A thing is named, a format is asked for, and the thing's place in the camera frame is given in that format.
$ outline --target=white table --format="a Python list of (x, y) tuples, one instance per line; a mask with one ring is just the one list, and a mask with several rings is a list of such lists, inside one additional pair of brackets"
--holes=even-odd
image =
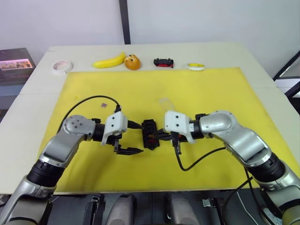
[[(0, 123), (0, 193), (10, 194), (37, 159), (37, 151), (59, 97), (66, 75), (55, 75), (59, 60), (73, 63), (72, 71), (99, 71), (92, 62), (118, 55), (136, 54), (141, 70), (156, 70), (154, 58), (172, 58), (175, 69), (188, 63), (208, 68), (240, 67), (300, 163), (300, 117), (273, 80), (249, 51), (238, 43), (184, 43), (158, 45), (103, 45), (50, 47)], [(103, 69), (127, 70), (124, 65)]]

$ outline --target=white wall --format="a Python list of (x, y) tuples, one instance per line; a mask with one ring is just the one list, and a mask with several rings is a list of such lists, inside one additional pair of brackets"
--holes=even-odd
[(37, 64), (50, 46), (123, 44), (118, 0), (1, 0), (0, 49), (26, 47)]
[(242, 42), (270, 76), (300, 49), (299, 0), (128, 0), (128, 12), (132, 44)]

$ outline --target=small black object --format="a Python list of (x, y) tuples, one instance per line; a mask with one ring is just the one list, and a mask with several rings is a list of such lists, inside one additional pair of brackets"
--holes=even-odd
[(121, 106), (119, 104), (116, 105), (116, 109), (114, 110), (114, 112), (119, 112), (121, 111)]
[(142, 129), (142, 126), (136, 122), (133, 122), (131, 120), (128, 120), (127, 127), (130, 129)]
[(196, 114), (195, 115), (195, 119), (198, 120), (200, 119), (202, 116), (207, 116), (208, 114), (205, 114), (205, 113), (200, 113), (200, 114)]
[(155, 137), (149, 137), (157, 132), (156, 122), (151, 120), (144, 120), (142, 123), (142, 141), (144, 148), (154, 150), (159, 146), (159, 140)]
[(120, 144), (118, 145), (117, 150), (115, 150), (115, 152), (116, 152), (118, 155), (126, 155), (126, 156), (131, 156), (131, 155), (140, 153), (140, 152), (142, 152), (142, 151), (143, 151), (143, 150), (140, 150), (140, 149), (138, 149), (138, 148), (132, 148), (132, 147), (128, 147), (128, 148), (126, 148), (126, 149), (123, 149), (123, 148), (121, 148), (121, 145), (120, 145)]
[(172, 67), (174, 66), (174, 60), (168, 58), (168, 59), (159, 59), (156, 58), (153, 61), (154, 65), (157, 67)]
[(169, 141), (171, 139), (171, 135), (164, 131), (164, 129), (160, 129), (152, 134), (154, 138), (162, 140), (162, 141)]

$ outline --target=black cable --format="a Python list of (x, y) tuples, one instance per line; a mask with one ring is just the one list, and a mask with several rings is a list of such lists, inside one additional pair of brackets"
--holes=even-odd
[(180, 157), (179, 157), (179, 153), (177, 152), (176, 148), (174, 147), (175, 149), (175, 154), (176, 154), (176, 158), (177, 158), (177, 161), (178, 161), (178, 164), (179, 164), (179, 167), (180, 169), (182, 169), (183, 171), (188, 171), (190, 169), (192, 169), (197, 163), (199, 163), (202, 159), (204, 159), (205, 157), (209, 156), (210, 154), (216, 152), (216, 151), (221, 151), (223, 149), (226, 149), (225, 147), (222, 147), (222, 148), (218, 148), (218, 149), (215, 149), (213, 151), (210, 151), (208, 153), (206, 153), (205, 155), (201, 156), (199, 159), (197, 159), (192, 165), (190, 165), (188, 168), (184, 168), (182, 163), (181, 163), (181, 160), (180, 160)]
[[(247, 178), (249, 178), (249, 173), (248, 173), (248, 171), (246, 170), (245, 167), (244, 167), (244, 169), (245, 169), (245, 173), (246, 173)], [(255, 201), (255, 203), (256, 203), (256, 205), (257, 205), (259, 211), (262, 213), (262, 215), (267, 219), (267, 221), (268, 221), (271, 225), (275, 225), (275, 224), (272, 222), (272, 220), (266, 215), (266, 213), (265, 213), (265, 212), (262, 210), (262, 208), (260, 207), (260, 205), (259, 205), (259, 203), (258, 203), (258, 200), (257, 200), (257, 198), (256, 198), (256, 196), (255, 196), (255, 194), (254, 194), (254, 191), (253, 191), (253, 187), (252, 187), (251, 181), (249, 181), (249, 186), (250, 186), (251, 194), (252, 194), (252, 196), (253, 196), (253, 199), (254, 199), (254, 201)]]
[(120, 106), (120, 104), (115, 100), (113, 99), (112, 97), (109, 97), (109, 96), (105, 96), (105, 95), (94, 95), (94, 96), (90, 96), (90, 97), (87, 97), (85, 98), (84, 100), (81, 100), (80, 102), (78, 102), (76, 105), (74, 105), (68, 112), (67, 114), (64, 116), (64, 118), (62, 119), (61, 123), (60, 123), (60, 126), (57, 130), (57, 133), (60, 131), (61, 129), (61, 126), (62, 126), (62, 123), (64, 122), (64, 120), (68, 117), (68, 115), (73, 111), (73, 109), (75, 109), (77, 106), (79, 106), (81, 103), (87, 101), (87, 100), (90, 100), (92, 98), (107, 98), (109, 100), (112, 100), (115, 104), (117, 104), (117, 107)]
[(232, 193), (229, 195), (229, 197), (226, 199), (225, 201), (225, 204), (222, 208), (222, 215), (223, 215), (223, 219), (224, 219), (224, 223), (226, 225), (229, 225), (228, 221), (227, 221), (227, 217), (226, 217), (226, 207), (227, 207), (227, 204), (229, 203), (231, 197), (238, 191), (240, 190), (242, 187), (244, 187), (246, 184), (248, 184), (249, 182), (251, 182), (251, 180), (253, 179), (253, 177), (249, 177), (247, 178), (247, 180), (242, 183), (241, 185), (239, 185), (239, 187), (237, 189), (235, 189), (234, 191), (232, 191)]

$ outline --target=black metal frame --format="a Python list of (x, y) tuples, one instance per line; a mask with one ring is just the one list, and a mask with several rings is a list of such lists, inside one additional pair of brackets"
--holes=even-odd
[(292, 98), (295, 94), (297, 94), (300, 91), (300, 81), (296, 83), (291, 89), (289, 89), (285, 95), (287, 98)]
[(130, 42), (130, 30), (129, 30), (127, 0), (119, 0), (119, 5), (120, 5), (120, 13), (121, 13), (124, 43), (126, 45), (130, 45), (131, 42)]
[(282, 68), (275, 74), (273, 80), (277, 80), (298, 58), (300, 57), (300, 51), (298, 51)]

